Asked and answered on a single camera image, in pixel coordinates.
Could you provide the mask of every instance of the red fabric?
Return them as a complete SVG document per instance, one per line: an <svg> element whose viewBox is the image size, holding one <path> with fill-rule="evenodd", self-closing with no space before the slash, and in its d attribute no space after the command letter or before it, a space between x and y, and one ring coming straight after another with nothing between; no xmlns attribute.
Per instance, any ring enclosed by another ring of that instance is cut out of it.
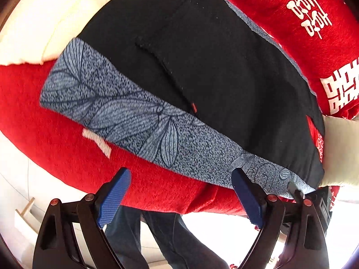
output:
<svg viewBox="0 0 359 269"><path fill-rule="evenodd" d="M301 20L291 9L288 9L287 4L291 0L229 1L273 36L294 58L308 78L310 87L317 93L319 106L325 115L331 115L330 103L324 90L326 84L323 85L320 79L335 76L336 70L349 64L350 72L342 71L341 77L333 77L335 82L331 83L331 87L335 88L334 93L337 95L330 95L330 98L334 97L331 104L335 99L339 99L339 96L341 98L349 96L351 102L336 112L335 116L352 119L358 114L359 86L357 87L356 84L359 82L359 66L355 67L355 65L359 64L359 24L343 0L316 0L332 23L331 26L329 23L324 25L319 31L322 39L316 32L311 37L306 28L301 26L308 17L303 14L304 18ZM308 14L311 15L313 10L320 12L316 4L314 7L311 6Z"/></svg>
<svg viewBox="0 0 359 269"><path fill-rule="evenodd" d="M311 137L313 139L314 145L317 147L319 153L320 163L323 162L323 149L324 149L324 140L322 135L319 133L317 128L314 126L312 119L309 116L306 116L308 121L309 131L311 133Z"/></svg>
<svg viewBox="0 0 359 269"><path fill-rule="evenodd" d="M127 167L132 183L123 204L135 208L245 215L233 190L181 176L110 143L109 159L82 136L82 126L41 108L40 91L53 64L0 66L0 130L36 164L88 193Z"/></svg>
<svg viewBox="0 0 359 269"><path fill-rule="evenodd" d="M330 191L331 191L331 193L332 193L332 201L331 201L331 203L330 203L330 209L332 209L333 206L334 206L335 198L336 198L337 195L338 195L340 186L329 186L329 188L330 188Z"/></svg>

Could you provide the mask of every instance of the beige cushion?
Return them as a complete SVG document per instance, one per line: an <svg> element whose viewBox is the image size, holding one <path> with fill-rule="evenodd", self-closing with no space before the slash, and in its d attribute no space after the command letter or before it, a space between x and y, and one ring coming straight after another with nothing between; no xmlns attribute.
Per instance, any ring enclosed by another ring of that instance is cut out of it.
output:
<svg viewBox="0 0 359 269"><path fill-rule="evenodd" d="M359 122L323 116L325 125L320 186L359 186Z"/></svg>
<svg viewBox="0 0 359 269"><path fill-rule="evenodd" d="M0 32L0 65L58 58L108 1L21 0Z"/></svg>

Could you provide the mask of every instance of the blue patterned fabric strip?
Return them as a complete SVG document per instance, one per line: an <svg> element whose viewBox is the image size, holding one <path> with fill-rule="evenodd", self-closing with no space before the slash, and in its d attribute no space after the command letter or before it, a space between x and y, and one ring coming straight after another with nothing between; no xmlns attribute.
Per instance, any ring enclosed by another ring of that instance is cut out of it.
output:
<svg viewBox="0 0 359 269"><path fill-rule="evenodd" d="M43 107L82 124L105 140L181 175L232 188L241 167L267 193L290 197L288 169L244 151L203 122L143 90L91 46L74 38L63 51L40 98Z"/></svg>

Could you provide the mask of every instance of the leaf pattern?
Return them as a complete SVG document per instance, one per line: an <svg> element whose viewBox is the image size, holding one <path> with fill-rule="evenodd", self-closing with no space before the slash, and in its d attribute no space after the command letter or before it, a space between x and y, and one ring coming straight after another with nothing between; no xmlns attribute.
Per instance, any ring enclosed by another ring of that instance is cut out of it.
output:
<svg viewBox="0 0 359 269"><path fill-rule="evenodd" d="M156 130L148 137L138 152L138 156L153 162L158 153L162 138L168 128L168 117L163 117L157 125Z"/></svg>
<svg viewBox="0 0 359 269"><path fill-rule="evenodd" d="M291 176L291 172L288 169L282 169L279 171L279 177L282 180L286 180L286 179L290 178L290 176Z"/></svg>
<svg viewBox="0 0 359 269"><path fill-rule="evenodd" d="M161 142L161 157L165 165L170 168L178 151L178 131L175 123L170 119L167 123L167 129Z"/></svg>
<svg viewBox="0 0 359 269"><path fill-rule="evenodd" d="M163 114L169 116L181 116L184 115L185 112L182 109L174 107L169 103L165 102L165 104L163 105Z"/></svg>
<svg viewBox="0 0 359 269"><path fill-rule="evenodd" d="M228 171L232 172L236 168L242 168L244 172L247 172L253 165L255 156L251 153L243 151L243 153L236 158L228 167Z"/></svg>
<svg viewBox="0 0 359 269"><path fill-rule="evenodd" d="M274 180L274 177L269 176L268 171L273 171L273 170L275 170L274 164L271 162L267 162L267 163L261 165L257 169L255 177L254 177L255 183L261 185L262 189L266 193L270 193L272 183Z"/></svg>
<svg viewBox="0 0 359 269"><path fill-rule="evenodd" d="M123 119L106 137L106 140L116 143L124 138L137 135L158 124L157 114L140 114Z"/></svg>
<svg viewBox="0 0 359 269"><path fill-rule="evenodd" d="M84 101L82 104L77 102L77 105L66 109L62 114L74 121L82 121L88 110L91 108L92 104L92 101Z"/></svg>
<svg viewBox="0 0 359 269"><path fill-rule="evenodd" d="M83 50L84 42L80 39L73 39L62 53L68 70L78 81L81 81Z"/></svg>
<svg viewBox="0 0 359 269"><path fill-rule="evenodd" d="M123 123L141 115L156 114L158 105L153 102L136 99L117 99L103 105L89 123L90 128L106 128Z"/></svg>
<svg viewBox="0 0 359 269"><path fill-rule="evenodd" d="M288 198L288 199L293 198L293 196L291 196L289 192L284 192L284 193L281 194L281 196L284 197L284 198Z"/></svg>
<svg viewBox="0 0 359 269"><path fill-rule="evenodd" d="M58 91L72 88L78 85L76 78L71 76L66 70L52 72L46 80L45 91Z"/></svg>

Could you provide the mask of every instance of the black fabric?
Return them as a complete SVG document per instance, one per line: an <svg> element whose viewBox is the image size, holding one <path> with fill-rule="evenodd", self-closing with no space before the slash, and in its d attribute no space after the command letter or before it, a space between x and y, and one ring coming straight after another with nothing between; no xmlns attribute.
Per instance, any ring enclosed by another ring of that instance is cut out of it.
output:
<svg viewBox="0 0 359 269"><path fill-rule="evenodd" d="M112 0L79 38L142 88L318 186L306 120L324 136L315 96L223 0Z"/></svg>

